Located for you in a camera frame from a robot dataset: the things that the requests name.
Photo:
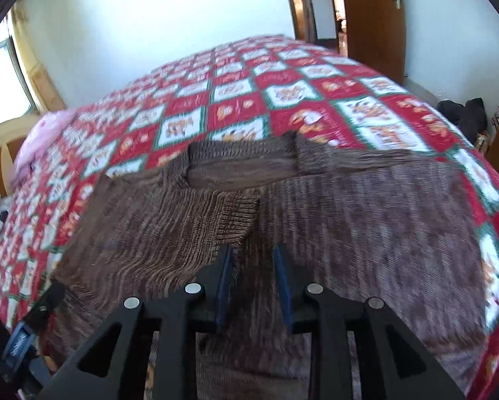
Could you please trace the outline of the brown knitted sweater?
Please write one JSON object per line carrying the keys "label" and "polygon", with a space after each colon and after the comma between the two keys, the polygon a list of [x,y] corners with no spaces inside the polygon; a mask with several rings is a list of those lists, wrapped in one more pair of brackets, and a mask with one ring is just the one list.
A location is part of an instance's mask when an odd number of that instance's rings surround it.
{"label": "brown knitted sweater", "polygon": [[339,296],[377,296],[467,391],[486,347],[484,280],[464,176],[409,150],[287,133],[193,143],[167,165],[101,176],[54,278],[44,352],[62,364],[125,298],[162,298],[235,248],[226,327],[197,338],[202,399],[303,399],[310,339],[286,331],[272,252]]}

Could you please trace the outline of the black clothes pile on floor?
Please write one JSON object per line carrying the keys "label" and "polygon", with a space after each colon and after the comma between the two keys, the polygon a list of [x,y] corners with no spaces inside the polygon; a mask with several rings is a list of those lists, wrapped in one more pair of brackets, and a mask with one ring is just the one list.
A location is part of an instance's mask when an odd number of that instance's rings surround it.
{"label": "black clothes pile on floor", "polygon": [[464,105],[442,100],[437,103],[436,109],[455,125],[471,144],[475,143],[478,135],[487,130],[487,116],[482,98],[470,99]]}

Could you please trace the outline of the cream wooden headboard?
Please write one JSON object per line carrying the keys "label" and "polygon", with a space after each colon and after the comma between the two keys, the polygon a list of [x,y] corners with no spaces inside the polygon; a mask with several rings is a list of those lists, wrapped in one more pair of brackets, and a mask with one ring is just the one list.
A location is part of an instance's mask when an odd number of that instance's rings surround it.
{"label": "cream wooden headboard", "polygon": [[11,178],[14,158],[40,118],[38,115],[27,114],[0,124],[0,194],[2,196],[13,193]]}

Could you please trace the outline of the pink pillow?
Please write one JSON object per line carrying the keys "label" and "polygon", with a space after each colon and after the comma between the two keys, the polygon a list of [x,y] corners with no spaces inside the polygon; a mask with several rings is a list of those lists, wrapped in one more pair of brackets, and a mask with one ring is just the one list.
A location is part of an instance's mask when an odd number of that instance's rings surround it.
{"label": "pink pillow", "polygon": [[13,178],[22,180],[35,159],[42,157],[48,148],[62,136],[77,114],[76,108],[52,111],[45,114],[31,129],[14,160]]}

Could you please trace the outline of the red patchwork bed quilt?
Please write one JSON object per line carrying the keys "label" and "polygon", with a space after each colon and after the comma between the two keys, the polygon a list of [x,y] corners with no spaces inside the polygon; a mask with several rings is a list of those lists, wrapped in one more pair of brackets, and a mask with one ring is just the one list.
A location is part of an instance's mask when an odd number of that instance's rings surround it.
{"label": "red patchwork bed quilt", "polygon": [[0,237],[0,319],[15,327],[50,287],[101,176],[167,165],[200,141],[287,133],[338,149],[409,150],[457,165],[482,258],[487,343],[468,399],[499,387],[499,174],[439,111],[323,47],[255,36],[163,65],[78,108],[12,196]]}

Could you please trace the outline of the brown wooden door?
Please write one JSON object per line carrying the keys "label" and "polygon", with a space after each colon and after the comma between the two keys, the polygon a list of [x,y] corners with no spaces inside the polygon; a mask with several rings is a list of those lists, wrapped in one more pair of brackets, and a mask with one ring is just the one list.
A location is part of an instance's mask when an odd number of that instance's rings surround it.
{"label": "brown wooden door", "polygon": [[344,0],[348,55],[401,84],[405,77],[403,0]]}

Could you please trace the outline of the window with dark frame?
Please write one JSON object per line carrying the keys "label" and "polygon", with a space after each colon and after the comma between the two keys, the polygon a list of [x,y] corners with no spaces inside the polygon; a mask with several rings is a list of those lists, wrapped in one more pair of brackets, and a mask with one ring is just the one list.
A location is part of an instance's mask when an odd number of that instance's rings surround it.
{"label": "window with dark frame", "polygon": [[12,38],[8,37],[0,41],[0,123],[35,111]]}

